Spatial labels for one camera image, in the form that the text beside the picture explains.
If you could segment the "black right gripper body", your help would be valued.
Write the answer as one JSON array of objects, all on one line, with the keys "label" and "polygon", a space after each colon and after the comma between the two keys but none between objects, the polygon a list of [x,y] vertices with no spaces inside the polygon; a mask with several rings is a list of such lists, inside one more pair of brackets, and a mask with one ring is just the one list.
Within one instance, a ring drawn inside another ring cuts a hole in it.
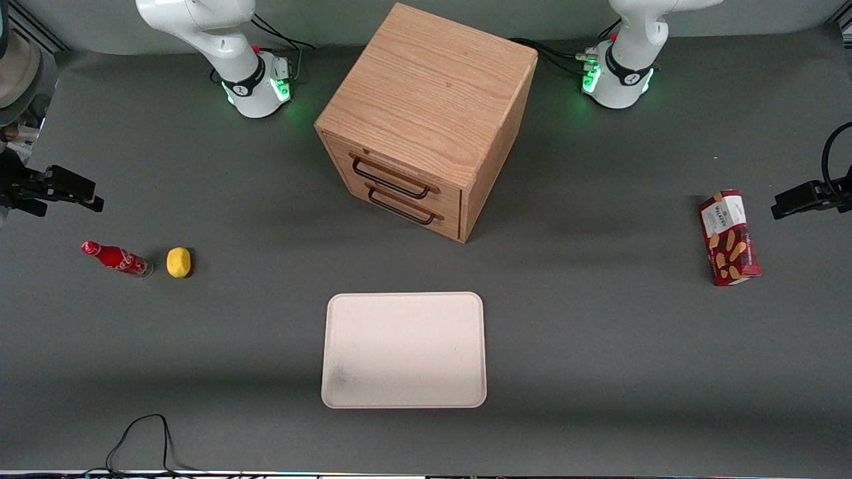
[{"label": "black right gripper body", "polygon": [[6,210],[22,210],[43,218],[47,205],[40,201],[46,194],[49,168],[34,170],[24,166],[15,152],[1,154],[1,206]]}]

